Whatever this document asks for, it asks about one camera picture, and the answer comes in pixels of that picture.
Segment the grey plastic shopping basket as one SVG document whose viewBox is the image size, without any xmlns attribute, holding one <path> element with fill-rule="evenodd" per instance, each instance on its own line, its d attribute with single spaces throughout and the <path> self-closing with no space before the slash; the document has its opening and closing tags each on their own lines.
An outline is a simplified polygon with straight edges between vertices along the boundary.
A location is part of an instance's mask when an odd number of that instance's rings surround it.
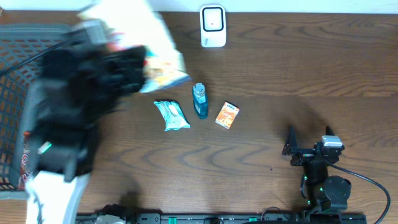
<svg viewBox="0 0 398 224">
<path fill-rule="evenodd" d="M 66 24 L 2 24 L 1 71 L 61 42 Z M 19 130 L 28 88 L 40 73 L 40 60 L 1 76 L 1 200 L 26 200 L 19 188 L 23 137 Z"/>
</svg>

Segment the blue mouthwash bottle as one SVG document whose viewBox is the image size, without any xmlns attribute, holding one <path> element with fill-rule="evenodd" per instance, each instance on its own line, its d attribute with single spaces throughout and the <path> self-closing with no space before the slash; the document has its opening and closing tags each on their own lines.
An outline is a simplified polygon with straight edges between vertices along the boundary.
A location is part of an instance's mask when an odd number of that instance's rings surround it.
<svg viewBox="0 0 398 224">
<path fill-rule="evenodd" d="M 193 108 L 200 119 L 208 117 L 208 99 L 205 86 L 202 83 L 196 83 L 192 87 Z"/>
</svg>

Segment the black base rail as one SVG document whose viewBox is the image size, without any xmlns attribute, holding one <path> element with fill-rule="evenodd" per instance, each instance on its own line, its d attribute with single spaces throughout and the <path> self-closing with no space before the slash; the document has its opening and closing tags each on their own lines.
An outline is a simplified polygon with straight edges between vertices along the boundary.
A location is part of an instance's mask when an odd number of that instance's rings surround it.
<svg viewBox="0 0 398 224">
<path fill-rule="evenodd" d="M 240 224 L 240 223 L 343 223 L 364 224 L 366 217 L 358 214 L 313 214 L 307 220 L 301 213 L 289 213 L 272 207 L 262 214 L 169 214 L 150 210 L 128 210 L 120 205 L 107 205 L 96 213 L 81 213 L 75 224 L 130 223 L 130 224 Z"/>
</svg>

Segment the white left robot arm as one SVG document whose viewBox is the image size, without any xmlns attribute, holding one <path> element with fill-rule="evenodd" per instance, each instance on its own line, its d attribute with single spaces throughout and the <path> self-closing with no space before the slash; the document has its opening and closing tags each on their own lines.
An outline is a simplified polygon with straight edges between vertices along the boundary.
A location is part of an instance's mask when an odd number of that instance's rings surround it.
<svg viewBox="0 0 398 224">
<path fill-rule="evenodd" d="M 27 125 L 31 176 L 27 223 L 73 223 L 99 145 L 99 120 L 144 85 L 146 49 L 47 52 L 29 90 Z"/>
</svg>

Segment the teal wet wipes pack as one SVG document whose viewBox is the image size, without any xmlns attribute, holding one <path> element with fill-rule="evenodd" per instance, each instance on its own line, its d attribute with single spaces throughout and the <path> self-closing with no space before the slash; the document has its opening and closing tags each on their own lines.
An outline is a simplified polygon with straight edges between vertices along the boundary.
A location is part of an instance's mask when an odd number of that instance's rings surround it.
<svg viewBox="0 0 398 224">
<path fill-rule="evenodd" d="M 164 121 L 164 131 L 179 130 L 181 128 L 190 128 L 180 105 L 175 101 L 155 101 L 154 104 L 159 109 Z"/>
</svg>

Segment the red Top chocolate bar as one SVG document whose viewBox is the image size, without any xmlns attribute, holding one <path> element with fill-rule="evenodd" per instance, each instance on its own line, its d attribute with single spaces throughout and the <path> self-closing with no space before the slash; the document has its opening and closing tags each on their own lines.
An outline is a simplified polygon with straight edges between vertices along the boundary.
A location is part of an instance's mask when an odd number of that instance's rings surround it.
<svg viewBox="0 0 398 224">
<path fill-rule="evenodd" d="M 21 159 L 20 178 L 18 185 L 19 190 L 25 189 L 25 183 L 27 182 L 27 179 L 32 173 L 32 171 L 29 169 L 30 158 L 29 158 L 29 146 L 27 144 L 29 137 L 30 137 L 30 131 L 25 131 L 23 133 L 23 151 L 22 151 L 23 154 Z"/>
</svg>

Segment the yellow white snack bag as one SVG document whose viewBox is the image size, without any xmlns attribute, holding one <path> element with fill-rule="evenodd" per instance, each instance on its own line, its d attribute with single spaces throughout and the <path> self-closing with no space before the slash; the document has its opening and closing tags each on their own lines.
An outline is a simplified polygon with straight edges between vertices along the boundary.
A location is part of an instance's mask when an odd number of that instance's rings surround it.
<svg viewBox="0 0 398 224">
<path fill-rule="evenodd" d="M 144 77 L 141 93 L 170 88 L 190 78 L 183 55 L 162 18 L 145 0 L 102 0 L 78 17 L 99 19 L 108 32 L 106 46 L 111 52 L 144 47 Z"/>
</svg>

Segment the orange tissue pack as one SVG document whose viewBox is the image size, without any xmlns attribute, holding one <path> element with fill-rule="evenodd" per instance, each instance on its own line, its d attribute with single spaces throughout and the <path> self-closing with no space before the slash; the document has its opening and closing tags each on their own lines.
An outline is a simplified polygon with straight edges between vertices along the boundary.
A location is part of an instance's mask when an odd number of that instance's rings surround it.
<svg viewBox="0 0 398 224">
<path fill-rule="evenodd" d="M 232 126 L 232 123 L 237 117 L 239 111 L 240 109 L 237 106 L 225 102 L 215 119 L 215 123 L 226 129 L 229 129 Z"/>
</svg>

